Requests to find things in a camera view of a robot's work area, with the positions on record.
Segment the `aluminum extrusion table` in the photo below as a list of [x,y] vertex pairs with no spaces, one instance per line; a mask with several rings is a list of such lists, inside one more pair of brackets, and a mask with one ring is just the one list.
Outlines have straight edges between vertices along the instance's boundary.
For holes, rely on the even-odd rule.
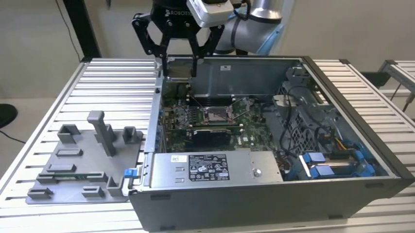
[[[340,60],[314,62],[415,174],[413,122],[351,64]],[[114,129],[134,126],[146,134],[156,69],[152,60],[93,59],[80,64],[0,181],[0,232],[144,232],[128,202],[28,205],[24,199],[54,149],[56,132],[62,124],[76,124],[81,130],[92,129],[85,121],[88,111],[102,110],[105,122]],[[188,232],[415,232],[415,184],[393,198],[373,201],[349,219]]]

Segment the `power supply label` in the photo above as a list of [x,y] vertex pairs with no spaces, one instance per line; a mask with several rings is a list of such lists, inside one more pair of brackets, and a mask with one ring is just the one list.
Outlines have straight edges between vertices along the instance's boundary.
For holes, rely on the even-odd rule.
[[190,181],[228,181],[229,169],[226,155],[189,155],[188,178]]

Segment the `black cable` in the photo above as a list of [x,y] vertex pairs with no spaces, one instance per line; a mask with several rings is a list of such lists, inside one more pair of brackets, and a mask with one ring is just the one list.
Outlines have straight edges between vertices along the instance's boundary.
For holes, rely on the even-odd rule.
[[403,112],[407,110],[408,106],[409,106],[409,103],[405,103],[401,109]]
[[189,118],[188,111],[186,111],[186,109],[182,106],[177,105],[176,107],[180,107],[184,110],[184,113],[185,113],[185,121],[184,121],[184,123],[176,124],[176,126],[182,126],[184,124],[188,123],[188,118]]
[[284,151],[288,155],[292,155],[293,157],[294,157],[294,155],[293,155],[293,154],[290,153],[290,151],[286,150],[286,149],[284,148],[284,146],[282,146],[282,138],[284,138],[285,133],[286,133],[286,130],[288,130],[288,126],[289,126],[289,122],[290,122],[290,114],[292,114],[292,106],[290,106],[290,100],[289,100],[289,96],[290,96],[290,95],[289,95],[289,92],[290,92],[292,89],[294,89],[294,88],[304,88],[304,89],[309,90],[308,87],[297,85],[297,86],[292,86],[292,87],[288,89],[286,94],[284,94],[284,96],[286,96],[286,100],[288,100],[288,113],[286,113],[286,118],[285,118],[285,122],[284,122],[284,130],[282,130],[282,133],[280,134],[280,137],[278,137],[278,146],[280,146],[280,148],[282,149],[282,151]]
[[14,140],[16,142],[21,142],[22,144],[25,144],[24,141],[18,140],[18,139],[16,139],[16,138],[13,138],[13,137],[10,137],[10,136],[9,136],[5,132],[2,132],[1,130],[0,130],[0,133],[1,133],[5,137],[8,137],[9,139]]
[[241,3],[246,4],[246,13],[245,15],[240,15],[240,13],[236,11],[236,9],[233,9],[233,14],[236,15],[237,18],[240,18],[242,21],[246,21],[249,18],[249,14],[250,14],[250,1],[249,0],[242,0]]
[[392,97],[391,97],[391,101],[393,100],[393,97],[395,97],[395,95],[396,95],[396,92],[397,92],[400,86],[401,86],[401,84],[397,85],[397,88],[396,88],[396,90],[395,90],[395,92],[393,92],[393,94],[392,94]]
[[80,55],[78,55],[78,52],[77,52],[77,50],[76,50],[76,46],[74,46],[74,43],[73,43],[73,39],[72,39],[72,34],[70,34],[69,26],[68,26],[68,24],[66,24],[66,21],[65,21],[65,18],[64,18],[64,14],[62,14],[62,11],[61,11],[61,9],[60,9],[60,5],[58,5],[57,0],[54,0],[54,2],[56,2],[57,10],[58,10],[58,13],[60,13],[60,17],[62,18],[64,24],[65,24],[65,26],[66,26],[66,30],[68,30],[68,34],[69,34],[70,43],[72,43],[73,50],[74,50],[76,55],[77,55],[77,61],[80,62]]

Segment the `motherboard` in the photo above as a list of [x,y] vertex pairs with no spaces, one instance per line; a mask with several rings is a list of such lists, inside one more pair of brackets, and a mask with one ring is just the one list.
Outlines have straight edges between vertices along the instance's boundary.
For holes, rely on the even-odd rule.
[[166,152],[274,150],[273,136],[261,116],[266,105],[248,97],[208,103],[194,97],[165,100]]

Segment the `white wall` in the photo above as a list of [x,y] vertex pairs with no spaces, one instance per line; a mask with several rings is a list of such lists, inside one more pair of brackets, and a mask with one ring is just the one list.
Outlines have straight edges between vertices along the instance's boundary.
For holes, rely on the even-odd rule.
[[0,98],[57,96],[78,62],[54,1],[0,1],[0,29]]
[[415,60],[415,0],[296,0],[280,54],[346,58],[361,71]]

